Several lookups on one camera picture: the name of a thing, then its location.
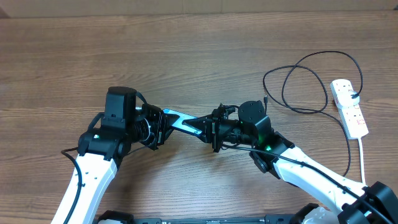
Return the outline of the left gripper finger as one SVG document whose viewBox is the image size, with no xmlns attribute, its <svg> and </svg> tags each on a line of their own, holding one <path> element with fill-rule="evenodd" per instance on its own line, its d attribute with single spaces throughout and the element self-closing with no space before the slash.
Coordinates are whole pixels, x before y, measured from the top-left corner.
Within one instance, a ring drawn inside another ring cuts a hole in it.
<svg viewBox="0 0 398 224">
<path fill-rule="evenodd" d="M 159 132 L 159 138 L 158 138 L 158 145 L 161 146 L 163 145 L 166 140 L 169 138 L 171 133 L 173 132 L 173 129 L 167 129 Z"/>
<path fill-rule="evenodd" d="M 164 112 L 164 129 L 174 129 L 174 123 L 180 118 L 177 114 Z"/>
</svg>

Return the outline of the blue Samsung smartphone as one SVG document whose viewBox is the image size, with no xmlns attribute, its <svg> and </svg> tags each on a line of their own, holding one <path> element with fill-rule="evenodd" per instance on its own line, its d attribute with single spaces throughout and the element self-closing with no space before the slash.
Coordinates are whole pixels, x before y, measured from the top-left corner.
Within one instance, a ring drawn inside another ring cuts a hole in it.
<svg viewBox="0 0 398 224">
<path fill-rule="evenodd" d="M 171 109 L 168 109 L 168 108 L 163 109 L 163 112 L 170 113 L 170 114 L 177 114 L 177 115 L 180 116 L 180 118 L 174 123 L 174 129 L 175 130 L 178 130 L 178 131 L 181 131 L 183 133 L 190 134 L 190 135 L 196 136 L 196 137 L 201 135 L 201 133 L 202 133 L 201 131 L 183 124 L 183 121 L 185 119 L 193 119 L 193 118 L 196 118 L 196 117 L 194 117 L 192 115 L 189 115 L 189 114 L 181 113 L 179 111 L 171 110 Z"/>
</svg>

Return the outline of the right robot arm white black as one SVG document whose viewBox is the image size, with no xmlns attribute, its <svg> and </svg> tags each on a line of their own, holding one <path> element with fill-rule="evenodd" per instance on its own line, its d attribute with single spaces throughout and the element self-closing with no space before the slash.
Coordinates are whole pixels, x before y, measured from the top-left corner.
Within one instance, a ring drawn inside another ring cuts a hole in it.
<svg viewBox="0 0 398 224">
<path fill-rule="evenodd" d="M 275 131 L 266 101 L 219 105 L 209 115 L 186 119 L 199 139 L 220 149 L 247 151 L 257 168 L 296 186 L 327 206 L 340 223 L 397 223 L 397 197 L 386 185 L 349 180 L 307 156 Z"/>
</svg>

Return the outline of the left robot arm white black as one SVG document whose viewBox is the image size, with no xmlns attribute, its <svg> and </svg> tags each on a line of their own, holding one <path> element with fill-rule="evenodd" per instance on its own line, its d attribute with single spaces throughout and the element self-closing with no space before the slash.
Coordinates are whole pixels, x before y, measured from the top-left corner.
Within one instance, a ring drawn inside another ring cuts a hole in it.
<svg viewBox="0 0 398 224">
<path fill-rule="evenodd" d="M 92 223 L 100 201 L 115 178 L 123 158 L 135 142 L 156 150 L 172 132 L 177 115 L 165 114 L 144 102 L 135 89 L 112 86 L 106 94 L 105 109 L 92 120 L 75 148 L 71 181 L 55 213 L 53 223 Z"/>
</svg>

